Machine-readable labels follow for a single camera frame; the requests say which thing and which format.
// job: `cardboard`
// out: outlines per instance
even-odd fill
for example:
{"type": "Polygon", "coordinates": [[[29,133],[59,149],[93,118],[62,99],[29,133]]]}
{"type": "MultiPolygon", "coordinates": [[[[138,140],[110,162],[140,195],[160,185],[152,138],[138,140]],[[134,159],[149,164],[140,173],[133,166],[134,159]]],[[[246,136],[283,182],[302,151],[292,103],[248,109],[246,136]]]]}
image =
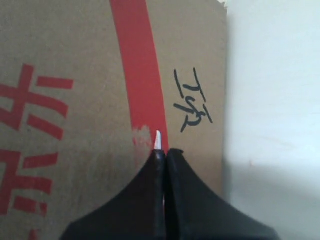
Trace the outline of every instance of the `cardboard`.
{"type": "Polygon", "coordinates": [[[1,240],[58,239],[132,180],[156,129],[166,150],[184,150],[222,193],[227,25],[220,3],[1,3],[1,240]],[[193,123],[182,131],[186,116],[193,123]]]}

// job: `black handwritten character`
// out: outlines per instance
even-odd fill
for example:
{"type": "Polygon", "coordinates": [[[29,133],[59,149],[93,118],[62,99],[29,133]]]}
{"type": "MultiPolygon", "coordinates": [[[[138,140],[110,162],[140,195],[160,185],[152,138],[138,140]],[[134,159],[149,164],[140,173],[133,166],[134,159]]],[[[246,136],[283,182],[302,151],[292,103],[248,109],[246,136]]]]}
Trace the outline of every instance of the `black handwritten character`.
{"type": "MultiPolygon", "coordinates": [[[[183,84],[182,87],[184,89],[187,89],[187,90],[191,91],[191,92],[200,92],[203,101],[206,103],[207,100],[206,100],[206,97],[205,97],[204,92],[202,90],[202,87],[201,87],[201,85],[199,83],[196,68],[193,68],[193,74],[194,74],[194,78],[195,78],[197,86],[190,86],[190,85],[187,85],[187,84],[183,84]]],[[[181,98],[184,99],[186,104],[188,105],[188,107],[185,107],[185,106],[182,106],[182,105],[177,104],[177,103],[173,104],[173,106],[175,108],[187,113],[185,115],[184,123],[183,123],[183,125],[181,127],[180,132],[183,133],[183,131],[185,130],[185,128],[187,126],[194,127],[194,126],[199,125],[201,123],[201,121],[202,121],[202,117],[208,117],[209,122],[211,124],[213,124],[212,118],[211,118],[211,116],[210,116],[210,114],[208,112],[208,109],[207,109],[205,104],[202,105],[204,111],[199,111],[194,105],[194,103],[196,102],[196,99],[194,97],[192,97],[192,96],[186,96],[186,97],[184,96],[184,93],[182,91],[182,88],[181,88],[181,85],[180,85],[180,82],[179,82],[179,79],[178,79],[178,74],[177,74],[177,70],[176,69],[174,70],[174,79],[175,79],[175,83],[177,85],[177,88],[179,90],[181,98]],[[195,117],[197,119],[194,120],[194,121],[189,120],[189,115],[188,114],[195,115],[195,117]]]]}

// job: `white background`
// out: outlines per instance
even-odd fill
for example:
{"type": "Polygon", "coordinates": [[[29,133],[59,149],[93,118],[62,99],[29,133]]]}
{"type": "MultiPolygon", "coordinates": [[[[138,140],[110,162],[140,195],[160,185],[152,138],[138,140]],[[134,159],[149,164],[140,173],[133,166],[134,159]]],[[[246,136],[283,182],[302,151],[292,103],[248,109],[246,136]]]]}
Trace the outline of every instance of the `white background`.
{"type": "Polygon", "coordinates": [[[320,240],[320,1],[228,0],[225,193],[320,240]]]}

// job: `white wall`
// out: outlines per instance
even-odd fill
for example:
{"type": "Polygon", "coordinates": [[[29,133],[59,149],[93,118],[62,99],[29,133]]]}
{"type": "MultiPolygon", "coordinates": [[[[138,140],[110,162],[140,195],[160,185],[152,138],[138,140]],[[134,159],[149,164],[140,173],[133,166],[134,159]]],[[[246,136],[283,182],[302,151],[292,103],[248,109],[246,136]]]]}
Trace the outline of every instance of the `white wall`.
{"type": "Polygon", "coordinates": [[[227,6],[227,197],[284,240],[319,240],[320,1],[227,6]]]}

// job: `black plastic piece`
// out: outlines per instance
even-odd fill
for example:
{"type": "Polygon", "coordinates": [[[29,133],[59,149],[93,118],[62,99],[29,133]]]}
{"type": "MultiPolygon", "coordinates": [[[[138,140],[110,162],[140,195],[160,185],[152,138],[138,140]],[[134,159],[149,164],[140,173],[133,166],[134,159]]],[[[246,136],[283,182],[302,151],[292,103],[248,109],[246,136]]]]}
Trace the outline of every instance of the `black plastic piece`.
{"type": "Polygon", "coordinates": [[[270,227],[241,213],[196,175],[183,151],[166,159],[165,221],[168,240],[279,240],[270,227]]]}
{"type": "Polygon", "coordinates": [[[164,152],[153,150],[119,195],[70,224],[61,240],[164,240],[164,170],[164,152]]]}

